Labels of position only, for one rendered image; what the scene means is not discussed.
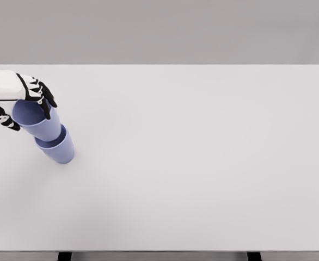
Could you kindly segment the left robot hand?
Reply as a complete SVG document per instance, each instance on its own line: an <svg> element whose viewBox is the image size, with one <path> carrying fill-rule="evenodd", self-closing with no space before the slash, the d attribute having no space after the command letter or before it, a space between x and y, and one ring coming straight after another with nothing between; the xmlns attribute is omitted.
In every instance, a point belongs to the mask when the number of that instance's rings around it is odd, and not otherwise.
<svg viewBox="0 0 319 261"><path fill-rule="evenodd" d="M44 82L12 70L0 70L0 101L30 101L37 103L49 120L50 107L57 107L54 96ZM0 106L0 125L19 131L20 125Z"/></svg>

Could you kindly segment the blue cup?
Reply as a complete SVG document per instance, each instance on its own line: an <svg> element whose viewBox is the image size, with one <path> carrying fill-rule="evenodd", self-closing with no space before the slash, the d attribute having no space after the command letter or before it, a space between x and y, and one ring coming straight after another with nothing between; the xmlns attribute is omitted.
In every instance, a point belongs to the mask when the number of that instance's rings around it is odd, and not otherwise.
<svg viewBox="0 0 319 261"><path fill-rule="evenodd" d="M55 140L43 141L38 138L34 138L34 140L37 147L57 163L69 163L75 156L75 149L70 133L63 124L61 124L61 133Z"/></svg>
<svg viewBox="0 0 319 261"><path fill-rule="evenodd" d="M50 119L45 117L44 111L37 102L18 100L12 109L13 120L32 136L42 141L53 141L61 133L61 123L54 107L48 101Z"/></svg>

